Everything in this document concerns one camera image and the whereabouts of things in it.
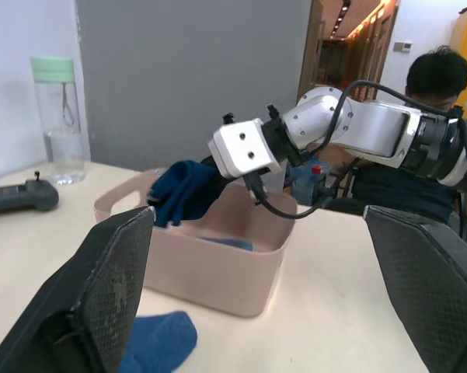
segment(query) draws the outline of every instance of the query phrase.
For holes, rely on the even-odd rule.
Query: white wall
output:
[[[449,44],[458,13],[466,6],[467,0],[400,0],[380,83],[404,92],[410,65],[421,54]],[[410,53],[392,51],[402,41],[413,43]],[[401,103],[383,92],[377,99]]]
[[[33,55],[74,58],[89,154],[73,0],[0,0],[0,175],[45,160],[30,69]]]

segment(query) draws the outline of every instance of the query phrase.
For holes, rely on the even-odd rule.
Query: person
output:
[[[448,111],[467,86],[467,61],[443,46],[418,57],[409,69],[406,95],[433,108]],[[342,169],[354,160],[343,149],[331,146],[320,159],[332,169]],[[364,207],[374,204],[413,212],[447,223],[453,211],[456,192],[402,169],[361,161],[354,172],[352,198],[337,198],[325,206],[328,210],[363,214]]]

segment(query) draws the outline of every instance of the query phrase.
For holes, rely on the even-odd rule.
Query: gray wall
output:
[[[207,156],[233,112],[295,104],[311,0],[78,0],[92,160]]]

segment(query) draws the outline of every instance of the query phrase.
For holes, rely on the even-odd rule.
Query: textured black pad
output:
[[[150,207],[114,215],[34,296],[0,345],[0,372],[117,372],[140,302]]]
[[[370,206],[364,219],[390,301],[425,365],[467,373],[467,245],[418,215]]]

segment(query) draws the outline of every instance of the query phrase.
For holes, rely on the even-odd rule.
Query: black hair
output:
[[[419,56],[407,75],[410,95],[459,96],[467,87],[467,60],[447,46]]]

